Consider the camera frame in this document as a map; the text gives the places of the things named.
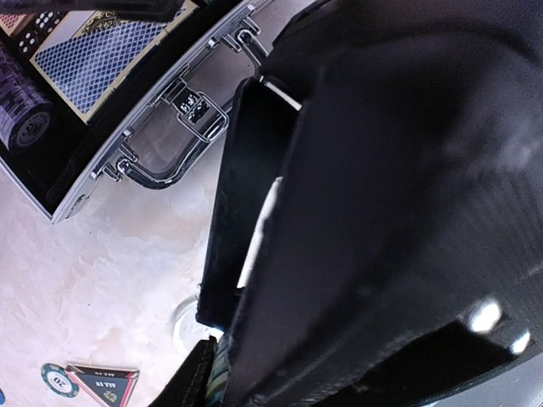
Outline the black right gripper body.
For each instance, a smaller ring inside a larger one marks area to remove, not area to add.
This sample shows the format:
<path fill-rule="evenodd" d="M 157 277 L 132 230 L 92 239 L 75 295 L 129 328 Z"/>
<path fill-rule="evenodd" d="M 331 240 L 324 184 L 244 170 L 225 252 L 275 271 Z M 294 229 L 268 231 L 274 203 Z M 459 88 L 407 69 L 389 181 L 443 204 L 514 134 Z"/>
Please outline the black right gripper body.
<path fill-rule="evenodd" d="M 320 1 L 228 406 L 406 406 L 542 351 L 542 4 Z"/>

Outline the aluminium poker case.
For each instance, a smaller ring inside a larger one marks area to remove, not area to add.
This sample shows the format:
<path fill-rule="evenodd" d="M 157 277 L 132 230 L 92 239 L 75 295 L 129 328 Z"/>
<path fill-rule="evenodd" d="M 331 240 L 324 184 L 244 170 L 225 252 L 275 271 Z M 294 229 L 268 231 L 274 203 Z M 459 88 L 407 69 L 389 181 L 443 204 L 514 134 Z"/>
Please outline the aluminium poker case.
<path fill-rule="evenodd" d="M 42 45 L 71 37 L 72 28 L 95 12 L 166 23 L 184 2 L 172 3 L 158 21 L 104 9 L 59 11 L 66 16 Z M 13 154 L 1 143 L 1 167 L 50 223 L 75 215 L 106 179 L 148 190 L 180 180 L 225 133 L 235 79 L 256 69 L 272 39 L 302 8 L 300 1 L 192 2 L 198 8 L 87 123 L 19 53 L 15 36 L 1 29 L 1 43 L 53 104 L 53 121 L 36 144 Z"/>

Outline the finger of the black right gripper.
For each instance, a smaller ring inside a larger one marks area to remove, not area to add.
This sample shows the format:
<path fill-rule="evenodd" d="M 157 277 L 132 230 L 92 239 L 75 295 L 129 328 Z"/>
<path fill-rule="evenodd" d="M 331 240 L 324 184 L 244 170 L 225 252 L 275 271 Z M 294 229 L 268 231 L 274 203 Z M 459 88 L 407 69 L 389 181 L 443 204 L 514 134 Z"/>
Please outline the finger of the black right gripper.
<path fill-rule="evenodd" d="M 238 86 L 230 113 L 210 224 L 198 322 L 226 331 L 260 211 L 280 176 L 297 110 L 256 79 Z"/>

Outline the green chip stack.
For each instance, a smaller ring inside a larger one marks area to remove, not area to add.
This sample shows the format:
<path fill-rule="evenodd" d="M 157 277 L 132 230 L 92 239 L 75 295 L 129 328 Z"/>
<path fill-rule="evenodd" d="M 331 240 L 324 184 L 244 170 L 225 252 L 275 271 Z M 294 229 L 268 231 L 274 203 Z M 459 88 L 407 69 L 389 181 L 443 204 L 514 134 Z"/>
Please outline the green chip stack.
<path fill-rule="evenodd" d="M 222 404 L 230 374 L 228 356 L 230 342 L 230 334 L 224 333 L 217 344 L 209 380 L 206 386 L 205 407 L 216 407 L 221 406 Z"/>

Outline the blue playing card deck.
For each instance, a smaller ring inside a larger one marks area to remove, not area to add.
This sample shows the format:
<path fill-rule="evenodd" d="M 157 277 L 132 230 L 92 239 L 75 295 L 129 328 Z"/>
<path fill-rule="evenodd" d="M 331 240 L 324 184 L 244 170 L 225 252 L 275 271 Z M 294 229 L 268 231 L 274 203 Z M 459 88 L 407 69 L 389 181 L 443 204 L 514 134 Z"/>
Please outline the blue playing card deck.
<path fill-rule="evenodd" d="M 85 123 L 155 47 L 198 8 L 186 1 L 166 23 L 95 12 L 71 37 L 47 40 L 31 63 Z"/>

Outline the red playing card deck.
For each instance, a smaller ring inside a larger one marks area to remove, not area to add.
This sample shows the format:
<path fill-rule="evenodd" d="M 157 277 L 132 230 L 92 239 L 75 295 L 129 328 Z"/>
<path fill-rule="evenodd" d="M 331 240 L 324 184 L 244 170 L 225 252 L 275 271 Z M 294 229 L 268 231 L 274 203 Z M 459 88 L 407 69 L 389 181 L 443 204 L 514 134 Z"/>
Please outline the red playing card deck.
<path fill-rule="evenodd" d="M 34 17 L 34 14 L 0 14 L 0 26 L 8 36 L 15 36 L 30 24 Z"/>

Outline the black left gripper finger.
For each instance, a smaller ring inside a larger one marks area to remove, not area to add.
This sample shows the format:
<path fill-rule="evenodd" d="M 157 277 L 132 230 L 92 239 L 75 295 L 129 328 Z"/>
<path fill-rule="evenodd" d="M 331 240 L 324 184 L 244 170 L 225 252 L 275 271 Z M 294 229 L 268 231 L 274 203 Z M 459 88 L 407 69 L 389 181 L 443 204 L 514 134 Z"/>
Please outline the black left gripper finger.
<path fill-rule="evenodd" d="M 149 407 L 202 407 L 215 358 L 214 337 L 198 341 L 181 367 Z"/>

